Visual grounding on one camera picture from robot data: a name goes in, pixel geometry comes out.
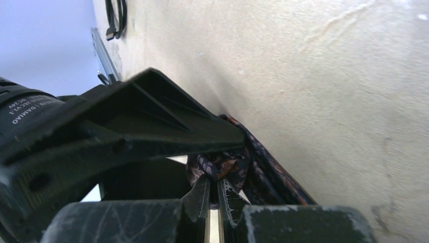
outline black cable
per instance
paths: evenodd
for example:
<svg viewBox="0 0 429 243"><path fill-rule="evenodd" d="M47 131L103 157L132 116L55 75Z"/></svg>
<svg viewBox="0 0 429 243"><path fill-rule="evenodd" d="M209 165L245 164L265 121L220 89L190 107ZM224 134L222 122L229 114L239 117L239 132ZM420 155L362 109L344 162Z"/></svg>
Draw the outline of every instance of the black cable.
<svg viewBox="0 0 429 243"><path fill-rule="evenodd" d="M106 14L107 22L109 23L109 28L106 31L106 39L108 41L113 38L119 39L122 35L122 32L125 30L126 26L126 1L125 0L116 0L118 3L118 29L115 27L115 11L113 10L112 0L106 0Z"/></svg>

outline white wall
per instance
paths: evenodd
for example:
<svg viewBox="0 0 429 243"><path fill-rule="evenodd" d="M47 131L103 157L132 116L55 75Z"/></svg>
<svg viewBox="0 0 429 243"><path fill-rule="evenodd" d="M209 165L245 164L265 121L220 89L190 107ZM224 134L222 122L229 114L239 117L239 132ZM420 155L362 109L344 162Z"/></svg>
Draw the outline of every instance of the white wall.
<svg viewBox="0 0 429 243"><path fill-rule="evenodd" d="M85 0L2 1L0 76L53 95L81 94L100 84Z"/></svg>
<svg viewBox="0 0 429 243"><path fill-rule="evenodd" d="M128 5L126 37L106 44L124 78L159 68L319 203L356 207L381 242L429 242L428 1Z"/></svg>

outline black plastic part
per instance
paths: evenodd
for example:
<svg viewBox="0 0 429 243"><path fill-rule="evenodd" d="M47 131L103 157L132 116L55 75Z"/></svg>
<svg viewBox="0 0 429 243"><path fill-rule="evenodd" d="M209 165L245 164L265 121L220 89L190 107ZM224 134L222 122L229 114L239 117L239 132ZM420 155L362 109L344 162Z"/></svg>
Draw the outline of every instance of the black plastic part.
<svg viewBox="0 0 429 243"><path fill-rule="evenodd" d="M221 242L234 243L237 240L237 224L243 208L249 203L233 189L227 179L217 183L219 199L219 229Z"/></svg>
<svg viewBox="0 0 429 243"><path fill-rule="evenodd" d="M19 241L38 240L58 210L83 198L81 184L136 161L224 151L244 146L244 133L211 114L160 71L149 68L128 82L99 85L61 101L2 79L0 116L22 97L52 98L13 129L0 119L0 222ZM45 101L32 101L30 105Z"/></svg>
<svg viewBox="0 0 429 243"><path fill-rule="evenodd" d="M193 243L179 200L74 203L53 219L40 243Z"/></svg>
<svg viewBox="0 0 429 243"><path fill-rule="evenodd" d="M375 243L368 222L348 207L245 206L237 243Z"/></svg>
<svg viewBox="0 0 429 243"><path fill-rule="evenodd" d="M181 199L191 190L185 165L171 159L133 162L103 174L102 200Z"/></svg>
<svg viewBox="0 0 429 243"><path fill-rule="evenodd" d="M192 232L192 242L205 243L209 240L210 232L210 178L200 176L192 190L182 198L185 207L186 219L189 219L188 227L184 232Z"/></svg>

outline patterned fabric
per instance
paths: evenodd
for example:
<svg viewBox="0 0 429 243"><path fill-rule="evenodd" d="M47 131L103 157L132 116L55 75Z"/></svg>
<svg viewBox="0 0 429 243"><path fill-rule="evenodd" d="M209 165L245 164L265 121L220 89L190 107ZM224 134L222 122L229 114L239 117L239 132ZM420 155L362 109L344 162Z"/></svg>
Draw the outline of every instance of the patterned fabric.
<svg viewBox="0 0 429 243"><path fill-rule="evenodd" d="M221 115L220 118L246 133L245 148L189 155L186 170L192 186L206 173L215 181L226 177L235 191L243 190L254 205L316 204L240 122L228 115Z"/></svg>

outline screw hole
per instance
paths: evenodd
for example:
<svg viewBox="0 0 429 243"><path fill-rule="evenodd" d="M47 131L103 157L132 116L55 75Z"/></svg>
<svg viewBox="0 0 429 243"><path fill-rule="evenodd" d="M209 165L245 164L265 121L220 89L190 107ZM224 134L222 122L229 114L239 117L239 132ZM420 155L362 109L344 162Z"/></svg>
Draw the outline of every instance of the screw hole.
<svg viewBox="0 0 429 243"><path fill-rule="evenodd" d="M28 189L31 192L39 191L46 187L51 182L51 180L52 178L48 174L40 174L30 181L28 184Z"/></svg>
<svg viewBox="0 0 429 243"><path fill-rule="evenodd" d="M133 148L132 142L126 139L121 139L112 146L112 150L114 153L126 152L131 150L132 148Z"/></svg>
<svg viewBox="0 0 429 243"><path fill-rule="evenodd" d="M23 224L24 224L24 218L19 218L18 225L23 225Z"/></svg>

